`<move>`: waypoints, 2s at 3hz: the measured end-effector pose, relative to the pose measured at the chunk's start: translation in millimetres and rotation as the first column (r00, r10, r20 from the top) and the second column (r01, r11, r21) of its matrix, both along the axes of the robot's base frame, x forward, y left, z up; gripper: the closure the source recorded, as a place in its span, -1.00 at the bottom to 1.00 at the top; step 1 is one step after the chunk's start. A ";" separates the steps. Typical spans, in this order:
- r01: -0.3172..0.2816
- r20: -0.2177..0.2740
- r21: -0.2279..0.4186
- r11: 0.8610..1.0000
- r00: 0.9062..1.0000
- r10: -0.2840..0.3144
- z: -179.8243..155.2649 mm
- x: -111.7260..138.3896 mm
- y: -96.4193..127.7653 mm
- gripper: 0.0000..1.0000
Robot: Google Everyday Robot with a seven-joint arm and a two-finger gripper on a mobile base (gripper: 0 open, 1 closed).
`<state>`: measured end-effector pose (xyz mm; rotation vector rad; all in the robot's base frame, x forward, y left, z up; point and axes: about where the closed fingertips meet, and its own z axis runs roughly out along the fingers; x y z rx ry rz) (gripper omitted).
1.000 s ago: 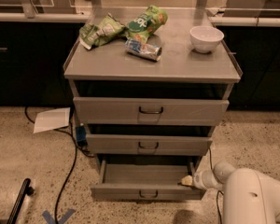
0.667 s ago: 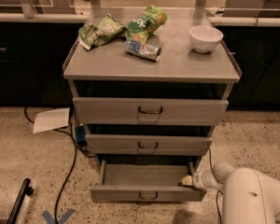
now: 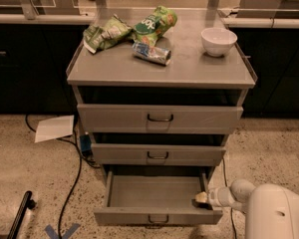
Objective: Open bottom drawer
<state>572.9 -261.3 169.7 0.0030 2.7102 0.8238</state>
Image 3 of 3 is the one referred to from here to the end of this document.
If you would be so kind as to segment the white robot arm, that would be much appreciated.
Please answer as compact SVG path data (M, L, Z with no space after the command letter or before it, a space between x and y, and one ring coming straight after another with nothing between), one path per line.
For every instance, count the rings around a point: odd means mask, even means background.
M299 239L299 195L277 185L236 179L195 195L197 203L245 214L245 239Z

